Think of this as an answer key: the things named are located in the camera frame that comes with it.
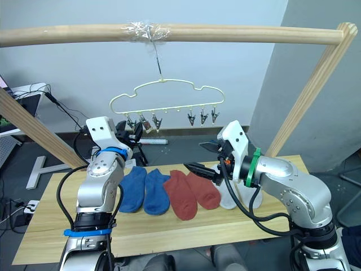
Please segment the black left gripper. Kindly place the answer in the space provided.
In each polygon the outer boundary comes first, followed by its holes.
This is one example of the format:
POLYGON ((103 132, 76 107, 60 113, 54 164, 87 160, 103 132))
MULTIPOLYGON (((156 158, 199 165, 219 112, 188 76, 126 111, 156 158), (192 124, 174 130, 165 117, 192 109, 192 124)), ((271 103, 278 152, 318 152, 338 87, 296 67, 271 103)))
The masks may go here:
POLYGON ((139 147, 141 145, 140 139, 143 135, 143 124, 141 122, 137 123, 134 128, 134 135, 128 134, 126 129, 126 121, 120 121, 116 125, 116 137, 118 140, 130 148, 139 147))

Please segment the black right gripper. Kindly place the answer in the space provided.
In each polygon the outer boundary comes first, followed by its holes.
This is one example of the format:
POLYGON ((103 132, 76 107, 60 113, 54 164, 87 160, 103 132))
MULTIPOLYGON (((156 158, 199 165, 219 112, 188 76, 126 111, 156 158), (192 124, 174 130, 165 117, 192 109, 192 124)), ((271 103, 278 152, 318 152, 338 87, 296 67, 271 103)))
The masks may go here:
MULTIPOLYGON (((209 152, 218 153, 218 159, 223 157, 223 165, 226 169, 226 176, 228 180, 232 180, 234 170, 234 156, 232 154, 233 148, 229 141, 217 139, 215 142, 201 142, 199 146, 206 149, 209 152)), ((184 163, 183 164, 193 174, 211 180, 216 185, 221 185, 224 180, 224 174, 222 172, 222 163, 219 162, 217 173, 214 169, 207 168, 205 165, 200 163, 184 163)))

